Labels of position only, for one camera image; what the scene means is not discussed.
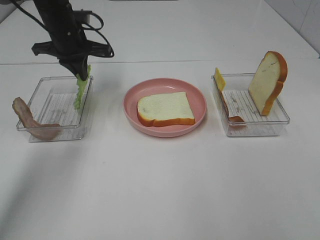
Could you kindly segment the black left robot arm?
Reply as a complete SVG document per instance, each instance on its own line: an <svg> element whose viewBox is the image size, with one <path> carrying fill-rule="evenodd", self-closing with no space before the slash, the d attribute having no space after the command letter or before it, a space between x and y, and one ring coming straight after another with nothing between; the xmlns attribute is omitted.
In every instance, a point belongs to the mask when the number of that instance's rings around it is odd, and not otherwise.
<svg viewBox="0 0 320 240"><path fill-rule="evenodd" d="M59 64L73 75L85 81L89 75L88 56L112 58L114 50L110 43L88 40L87 31L99 32L102 18L91 10L73 10L68 0L35 0L34 4L51 41L35 43L34 55L56 57Z"/></svg>

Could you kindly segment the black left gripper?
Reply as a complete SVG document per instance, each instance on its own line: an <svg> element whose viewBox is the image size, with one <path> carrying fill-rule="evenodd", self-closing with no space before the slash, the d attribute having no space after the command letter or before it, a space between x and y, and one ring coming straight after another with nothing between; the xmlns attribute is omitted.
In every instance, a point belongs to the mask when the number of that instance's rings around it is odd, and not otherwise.
<svg viewBox="0 0 320 240"><path fill-rule="evenodd" d="M85 31L94 31L105 43L88 40ZM88 78L88 56L111 58L112 47L100 28L90 24L80 24L75 31L65 31L57 36L51 35L51 41L35 43L32 46L34 55L50 55L59 59L59 64L68 69L82 81Z"/></svg>

